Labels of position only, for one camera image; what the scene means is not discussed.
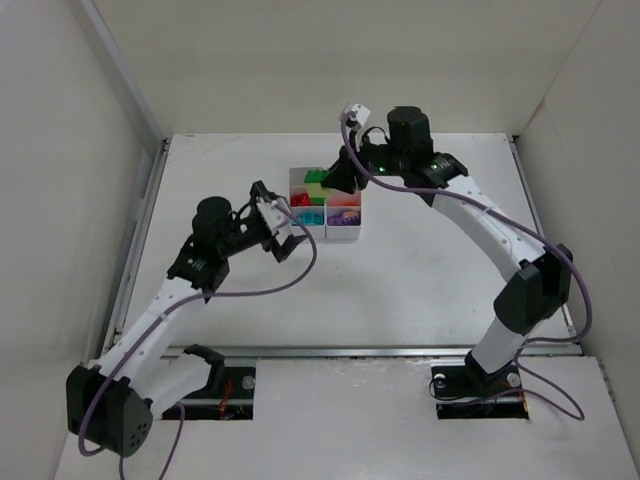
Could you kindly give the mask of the green and lime lego cluster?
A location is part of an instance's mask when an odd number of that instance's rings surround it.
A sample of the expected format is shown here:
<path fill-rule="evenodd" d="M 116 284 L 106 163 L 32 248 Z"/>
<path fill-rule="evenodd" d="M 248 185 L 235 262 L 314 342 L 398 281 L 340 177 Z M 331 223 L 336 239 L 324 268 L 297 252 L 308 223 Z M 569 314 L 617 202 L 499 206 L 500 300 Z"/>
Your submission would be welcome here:
<path fill-rule="evenodd" d="M 312 169 L 308 170 L 304 176 L 303 183 L 313 206 L 323 205 L 332 194 L 330 188 L 323 187 L 321 184 L 327 175 L 327 170 Z"/>

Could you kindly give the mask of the purple curved lego brick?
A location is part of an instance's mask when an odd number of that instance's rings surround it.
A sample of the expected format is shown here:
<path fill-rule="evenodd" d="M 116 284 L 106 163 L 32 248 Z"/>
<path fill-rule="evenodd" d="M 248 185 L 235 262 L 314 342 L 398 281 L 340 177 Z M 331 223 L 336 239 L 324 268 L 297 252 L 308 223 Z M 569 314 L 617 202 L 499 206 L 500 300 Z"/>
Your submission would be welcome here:
<path fill-rule="evenodd" d="M 354 210 L 345 211 L 342 214 L 342 217 L 346 221 L 355 222 L 355 221 L 359 221 L 360 220 L 360 213 L 358 211 L 354 211 Z"/>

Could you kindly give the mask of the teal rounded lego brick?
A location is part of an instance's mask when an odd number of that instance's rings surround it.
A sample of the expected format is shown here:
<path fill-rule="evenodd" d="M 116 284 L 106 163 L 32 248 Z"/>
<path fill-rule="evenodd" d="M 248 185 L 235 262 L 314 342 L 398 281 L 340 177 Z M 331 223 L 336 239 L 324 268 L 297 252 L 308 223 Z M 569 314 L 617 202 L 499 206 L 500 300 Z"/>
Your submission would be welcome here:
<path fill-rule="evenodd" d="M 324 225 L 324 215 L 319 212 L 306 211 L 303 212 L 298 217 L 298 219 L 303 225 L 307 226 L 308 228 L 315 226 L 320 227 Z"/>

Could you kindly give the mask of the red rounded lego brick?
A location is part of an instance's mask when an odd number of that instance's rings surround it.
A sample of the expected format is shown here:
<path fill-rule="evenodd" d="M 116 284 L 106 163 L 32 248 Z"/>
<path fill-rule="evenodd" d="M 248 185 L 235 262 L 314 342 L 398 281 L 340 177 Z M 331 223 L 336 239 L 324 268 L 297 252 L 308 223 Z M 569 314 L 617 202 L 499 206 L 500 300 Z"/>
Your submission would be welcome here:
<path fill-rule="evenodd" d="M 293 194 L 290 197 L 290 205 L 292 207 L 306 207 L 306 206 L 311 206 L 312 202 L 311 202 L 311 198 L 307 193 L 299 193 L 299 194 Z"/>

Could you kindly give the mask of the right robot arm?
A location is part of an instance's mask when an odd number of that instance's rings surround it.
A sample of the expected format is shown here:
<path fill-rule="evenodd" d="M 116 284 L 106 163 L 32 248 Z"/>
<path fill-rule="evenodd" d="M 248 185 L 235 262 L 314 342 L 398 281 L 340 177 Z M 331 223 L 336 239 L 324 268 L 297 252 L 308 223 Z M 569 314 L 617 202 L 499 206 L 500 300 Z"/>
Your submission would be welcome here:
<path fill-rule="evenodd" d="M 508 218 L 456 157 L 436 151 L 420 108 L 389 112 L 381 144 L 369 139 L 369 116 L 361 104 L 342 112 L 344 144 L 321 184 L 354 194 L 384 176 L 399 177 L 403 191 L 451 220 L 494 264 L 505 285 L 493 302 L 494 320 L 466 355 L 464 367 L 468 382 L 481 392 L 501 380 L 528 337 L 566 303 L 572 254 L 562 245 L 546 245 Z"/>

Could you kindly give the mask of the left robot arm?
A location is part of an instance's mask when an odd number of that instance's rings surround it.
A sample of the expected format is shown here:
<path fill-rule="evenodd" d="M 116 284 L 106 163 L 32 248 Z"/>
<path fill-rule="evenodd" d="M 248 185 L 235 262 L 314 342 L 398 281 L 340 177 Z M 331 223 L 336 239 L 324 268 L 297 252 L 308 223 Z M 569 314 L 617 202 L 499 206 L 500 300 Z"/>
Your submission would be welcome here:
<path fill-rule="evenodd" d="M 128 458 L 165 411 L 195 391 L 216 389 L 224 378 L 221 353 L 193 344 L 162 367 L 166 350 L 213 297 L 223 296 L 233 256 L 259 246 L 282 263 L 312 240 L 286 199 L 261 181 L 239 210 L 224 197 L 201 200 L 191 233 L 149 306 L 105 354 L 67 377 L 68 429 L 81 455 L 107 450 Z"/>

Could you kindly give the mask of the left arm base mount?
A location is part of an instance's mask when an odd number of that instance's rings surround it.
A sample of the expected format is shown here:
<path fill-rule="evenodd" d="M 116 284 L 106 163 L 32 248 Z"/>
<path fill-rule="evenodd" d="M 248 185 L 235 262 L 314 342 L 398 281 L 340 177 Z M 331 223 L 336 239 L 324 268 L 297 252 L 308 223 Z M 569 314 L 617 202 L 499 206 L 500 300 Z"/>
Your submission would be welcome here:
<path fill-rule="evenodd" d="M 254 417 L 254 365 L 232 365 L 216 386 L 206 386 L 184 399 L 187 421 L 245 421 Z"/>

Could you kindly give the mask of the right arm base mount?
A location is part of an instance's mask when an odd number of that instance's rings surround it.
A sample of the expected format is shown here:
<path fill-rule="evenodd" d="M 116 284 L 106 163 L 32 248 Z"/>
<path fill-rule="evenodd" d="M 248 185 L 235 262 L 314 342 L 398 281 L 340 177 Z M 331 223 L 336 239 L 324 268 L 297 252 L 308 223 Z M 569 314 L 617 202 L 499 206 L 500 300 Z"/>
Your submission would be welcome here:
<path fill-rule="evenodd" d="M 513 364 L 486 379 L 473 378 L 465 365 L 433 364 L 431 374 L 428 389 L 439 420 L 529 419 Z"/>

